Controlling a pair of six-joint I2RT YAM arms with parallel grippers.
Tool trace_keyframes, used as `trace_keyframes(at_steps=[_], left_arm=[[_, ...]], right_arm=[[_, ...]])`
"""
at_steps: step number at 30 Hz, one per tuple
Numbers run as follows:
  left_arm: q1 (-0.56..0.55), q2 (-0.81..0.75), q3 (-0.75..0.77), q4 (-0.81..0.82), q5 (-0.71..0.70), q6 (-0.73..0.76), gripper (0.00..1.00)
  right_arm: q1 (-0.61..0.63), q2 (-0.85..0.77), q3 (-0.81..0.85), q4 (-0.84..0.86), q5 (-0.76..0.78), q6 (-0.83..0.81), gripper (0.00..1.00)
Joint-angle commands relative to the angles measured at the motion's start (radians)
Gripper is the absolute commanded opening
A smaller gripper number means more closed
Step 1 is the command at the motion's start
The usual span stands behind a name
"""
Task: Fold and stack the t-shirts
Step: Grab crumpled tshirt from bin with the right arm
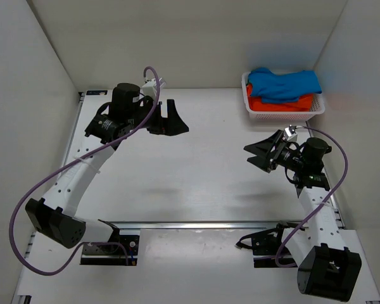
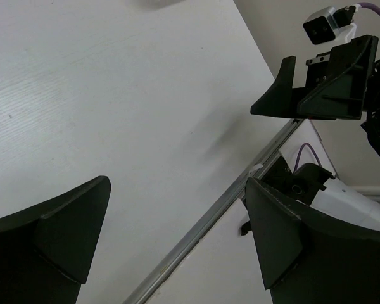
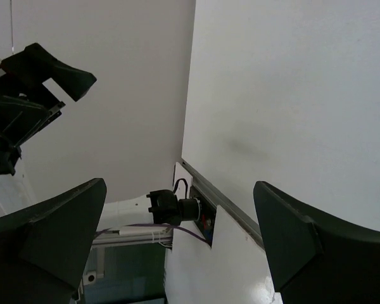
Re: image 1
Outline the blue t shirt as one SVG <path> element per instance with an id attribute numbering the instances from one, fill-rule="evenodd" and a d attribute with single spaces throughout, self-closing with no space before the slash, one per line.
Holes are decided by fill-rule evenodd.
<path id="1" fill-rule="evenodd" d="M 274 74 L 268 68 L 257 68 L 248 75 L 252 85 L 250 96 L 261 98 L 262 103 L 295 103 L 307 94 L 321 94 L 322 88 L 312 70 Z"/>

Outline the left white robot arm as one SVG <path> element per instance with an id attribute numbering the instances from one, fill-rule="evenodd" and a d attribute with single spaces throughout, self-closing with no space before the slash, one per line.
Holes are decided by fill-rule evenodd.
<path id="1" fill-rule="evenodd" d="M 162 116 L 156 98 L 161 86 L 162 81 L 151 79 L 142 87 L 120 83 L 113 89 L 111 101 L 98 108 L 84 131 L 74 155 L 76 164 L 65 170 L 40 200 L 29 199 L 25 205 L 37 232 L 68 249 L 80 242 L 98 243 L 106 252 L 119 247 L 116 226 L 104 220 L 84 220 L 76 213 L 89 184 L 118 149 L 117 139 L 135 128 L 164 136 L 188 132 L 174 100 L 167 100 L 167 116 Z"/>

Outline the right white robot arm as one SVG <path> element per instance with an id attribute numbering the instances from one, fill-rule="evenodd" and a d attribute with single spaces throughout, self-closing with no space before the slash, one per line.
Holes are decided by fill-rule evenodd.
<path id="1" fill-rule="evenodd" d="M 270 173 L 277 167 L 292 172 L 288 181 L 296 189 L 305 218 L 298 224 L 280 221 L 274 228 L 245 235 L 236 243 L 251 250 L 255 267 L 295 267 L 297 286 L 304 295 L 348 302 L 362 260 L 341 236 L 330 201 L 335 188 L 324 173 L 324 155 L 331 145 L 318 137 L 296 142 L 297 127 L 277 130 L 267 139 L 244 147 L 247 161 Z"/>

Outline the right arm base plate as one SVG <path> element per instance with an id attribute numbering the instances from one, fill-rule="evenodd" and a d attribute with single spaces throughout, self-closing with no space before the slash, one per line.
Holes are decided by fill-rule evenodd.
<path id="1" fill-rule="evenodd" d="M 316 269 L 318 249 L 310 244 L 306 227 L 301 227 L 281 248 L 282 242 L 296 226 L 291 222 L 279 222 L 274 228 L 242 236 L 236 248 L 252 251 L 255 267 L 298 267 L 306 271 Z"/>

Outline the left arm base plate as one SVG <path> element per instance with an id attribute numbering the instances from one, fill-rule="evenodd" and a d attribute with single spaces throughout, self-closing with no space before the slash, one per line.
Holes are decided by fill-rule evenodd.
<path id="1" fill-rule="evenodd" d="M 80 256 L 81 265 L 107 265 L 107 266 L 136 266 L 139 252 L 140 230 L 121 230 L 120 236 L 114 241 L 117 245 L 84 245 Z"/>

